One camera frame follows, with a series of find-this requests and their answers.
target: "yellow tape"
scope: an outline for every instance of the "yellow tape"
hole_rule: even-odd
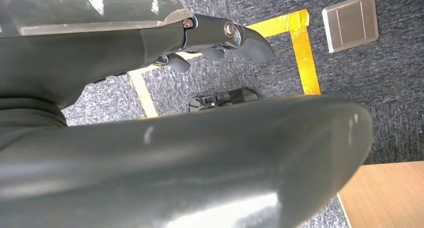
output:
[[[294,55],[299,68],[300,80],[305,95],[319,95],[320,84],[318,83],[317,71],[315,70],[314,56],[312,55],[308,29],[291,30],[291,42],[293,43]]]
[[[143,74],[140,73],[140,71],[141,70],[138,69],[128,72],[132,85],[137,92],[146,117],[158,117],[158,112],[156,111],[155,105],[153,104],[152,96],[146,86],[146,81],[143,77]]]
[[[257,31],[263,37],[272,37],[307,26],[309,26],[309,13],[303,9],[249,25],[247,28]]]
[[[257,31],[263,37],[290,32],[303,92],[306,95],[318,95],[321,94],[320,84],[315,70],[307,26],[309,26],[309,13],[303,9],[249,25],[248,28]]]

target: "scratch mark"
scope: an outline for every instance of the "scratch mark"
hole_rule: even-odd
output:
[[[150,145],[152,143],[152,135],[155,128],[151,125],[147,128],[147,130],[144,133],[144,144]]]
[[[103,4],[103,0],[88,0],[91,6],[101,15],[105,14],[105,5]]]
[[[155,13],[156,16],[159,16],[159,2],[158,0],[153,0],[151,3],[151,12]]]

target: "wooden surface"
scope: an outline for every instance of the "wooden surface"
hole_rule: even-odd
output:
[[[352,228],[424,228],[424,161],[364,165],[338,197]]]

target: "metal screw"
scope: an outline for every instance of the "metal screw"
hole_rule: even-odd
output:
[[[192,28],[195,26],[195,23],[192,19],[185,19],[182,21],[182,25],[184,26],[184,28]]]
[[[236,34],[236,27],[231,21],[227,21],[224,25],[224,33],[227,37],[233,38]]]

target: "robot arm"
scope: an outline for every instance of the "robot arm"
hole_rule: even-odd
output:
[[[194,15],[179,0],[0,0],[0,97],[72,105],[89,83],[131,70],[190,64],[176,52],[224,50],[267,62],[270,44],[223,18]]]

